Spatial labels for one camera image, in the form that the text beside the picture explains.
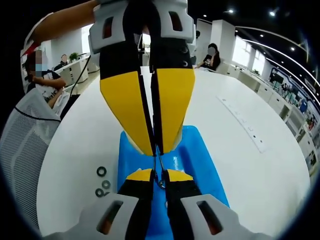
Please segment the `ceiling light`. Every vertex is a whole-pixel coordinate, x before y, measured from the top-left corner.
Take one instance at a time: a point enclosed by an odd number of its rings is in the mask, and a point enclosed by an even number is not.
[[[279,51],[279,50],[277,50],[277,49],[274,49],[274,48],[272,48],[272,47],[270,47],[270,46],[264,45],[264,44],[262,44],[262,43],[260,43],[260,42],[251,41],[251,40],[248,40],[248,39],[243,39],[243,40],[246,41],[246,42],[248,42],[248,43],[257,44],[257,45],[263,46],[263,47],[265,47],[265,48],[271,49],[271,50],[273,50],[273,51],[275,51],[275,52],[277,52],[277,53],[285,56],[287,59],[290,59],[292,62],[294,62],[295,64],[297,64],[300,68],[302,68],[302,69],[320,86],[320,83],[318,82],[318,80],[317,80],[310,72],[308,72],[308,70],[307,70],[304,66],[302,66],[300,63],[298,63],[296,60],[294,60],[293,58],[289,57],[288,55],[285,55],[283,52],[281,52],[281,51]]]
[[[281,68],[283,68],[283,69],[286,70],[288,73],[290,73],[292,76],[294,76],[303,86],[305,86],[305,88],[310,92],[311,96],[313,96],[313,97],[315,98],[316,102],[320,105],[320,102],[317,100],[315,94],[307,87],[307,85],[306,85],[303,81],[300,80],[300,78],[298,78],[296,75],[294,75],[294,74],[293,74],[292,72],[290,72],[288,69],[286,69],[284,66],[281,66],[279,63],[271,60],[270,58],[267,58],[267,57],[266,57],[265,59],[267,59],[268,61],[270,61],[270,62],[272,62],[272,63],[274,63],[274,64],[276,64],[276,65],[279,65]]]

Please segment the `white table surface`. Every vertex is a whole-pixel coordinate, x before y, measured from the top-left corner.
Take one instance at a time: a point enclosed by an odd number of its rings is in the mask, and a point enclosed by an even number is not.
[[[149,68],[142,67],[142,73],[152,115]],[[302,151],[281,118],[240,81],[201,70],[195,75],[184,125],[194,125],[201,133],[240,223],[275,236],[295,217],[310,187]],[[264,140],[264,153],[217,96],[226,98],[250,122]],[[83,207],[97,199],[95,190],[102,180],[108,179],[116,190],[121,131],[97,78],[61,122],[43,161],[37,189],[43,236],[77,224]],[[99,166],[107,168],[105,178],[97,176]]]

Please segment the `black cable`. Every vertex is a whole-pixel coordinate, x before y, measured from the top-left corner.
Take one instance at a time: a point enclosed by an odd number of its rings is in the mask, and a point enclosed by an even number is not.
[[[54,121],[54,122],[59,122],[61,123],[61,120],[58,120],[58,119],[49,119],[49,118],[41,118],[41,117],[36,117],[36,116],[31,116],[27,113],[24,113],[23,111],[19,110],[16,106],[14,107],[15,110],[17,110],[20,114],[28,117],[28,118],[31,118],[31,119],[35,119],[35,120],[42,120],[42,121]]]
[[[73,85],[73,87],[72,87],[72,89],[71,89],[70,96],[72,96],[72,92],[74,91],[75,86],[77,85],[77,83],[79,82],[82,74],[83,74],[84,71],[86,70],[90,58],[91,58],[91,55],[88,57],[88,60],[86,61],[85,66],[84,66],[84,68],[82,69],[82,72],[80,73],[80,76],[79,76],[78,79],[75,81],[75,84]]]

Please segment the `white wall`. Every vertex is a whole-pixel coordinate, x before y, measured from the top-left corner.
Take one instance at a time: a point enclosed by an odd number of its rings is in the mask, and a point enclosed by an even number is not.
[[[219,51],[220,51],[222,33],[223,33],[223,21],[222,20],[213,21],[211,26],[210,43],[216,44]]]
[[[41,50],[47,57],[48,69],[52,69],[56,64],[53,63],[51,40],[42,42]]]
[[[249,58],[249,63],[248,63],[249,70],[253,70],[252,68],[254,66],[255,57],[256,57],[256,50],[251,47],[250,58]]]
[[[231,63],[235,47],[235,26],[224,21],[215,20],[212,22],[210,43],[217,45],[220,58]]]
[[[235,30],[235,26],[228,23],[227,21],[222,21],[222,33],[218,49],[220,52],[220,58],[224,59],[227,63],[230,63],[230,61],[232,60],[232,55],[234,53],[236,42]]]
[[[271,65],[271,63],[266,60],[265,63],[264,63],[264,68],[263,68],[263,72],[261,74],[261,77],[262,79],[268,81],[269,80],[269,77],[270,77],[270,73],[271,73],[271,69],[273,68],[274,66]]]
[[[52,64],[56,66],[61,61],[61,56],[66,54],[68,57],[72,53],[82,54],[82,30],[81,28],[69,32],[62,37],[51,40]]]
[[[196,61],[200,63],[204,60],[208,53],[208,45],[210,44],[212,24],[201,21],[196,22],[196,30],[200,31],[200,36],[196,41]]]

